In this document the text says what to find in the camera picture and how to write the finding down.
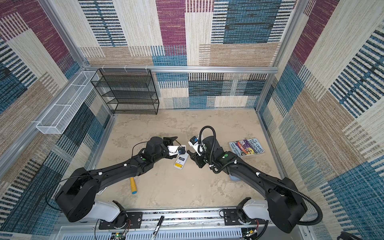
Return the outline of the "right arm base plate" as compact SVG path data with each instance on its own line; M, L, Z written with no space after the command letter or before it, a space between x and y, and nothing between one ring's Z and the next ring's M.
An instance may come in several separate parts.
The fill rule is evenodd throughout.
M219 215L224 219L225 226L257 225L256 219L244 222L240 220L236 209L221 209Z

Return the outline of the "red white remote control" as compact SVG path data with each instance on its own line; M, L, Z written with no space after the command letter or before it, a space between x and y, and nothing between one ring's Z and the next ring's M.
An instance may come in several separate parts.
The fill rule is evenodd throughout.
M185 153L185 154L182 154L182 155L178 155L177 156L177 159L174 163L174 167L176 169L179 169L179 170L182 170L186 161L188 160L189 158L189 154L188 153Z

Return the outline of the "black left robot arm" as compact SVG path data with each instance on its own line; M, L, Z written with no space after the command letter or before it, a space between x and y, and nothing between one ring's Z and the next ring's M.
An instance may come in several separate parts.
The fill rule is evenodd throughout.
M145 174L161 159L173 159L177 152L169 147L177 137L152 137L144 149L130 159L102 169L76 169L55 196L69 222L86 217L94 206L96 194L104 188L131 177Z

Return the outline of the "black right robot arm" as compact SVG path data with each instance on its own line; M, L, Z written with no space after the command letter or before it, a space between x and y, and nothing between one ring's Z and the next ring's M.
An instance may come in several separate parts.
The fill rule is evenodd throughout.
M189 145L195 152L188 151L199 168L208 165L214 174L222 172L245 182L267 202L267 220L285 233L299 226L314 226L323 220L320 206L307 195L301 193L289 178L282 180L272 177L242 160L237 154L224 151L217 141L216 133L203 138L193 136Z

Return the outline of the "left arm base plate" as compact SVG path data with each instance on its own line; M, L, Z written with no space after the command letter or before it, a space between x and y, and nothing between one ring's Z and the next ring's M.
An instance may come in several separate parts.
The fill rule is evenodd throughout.
M107 222L101 220L99 230L127 230L141 227L143 212L120 213L115 220Z

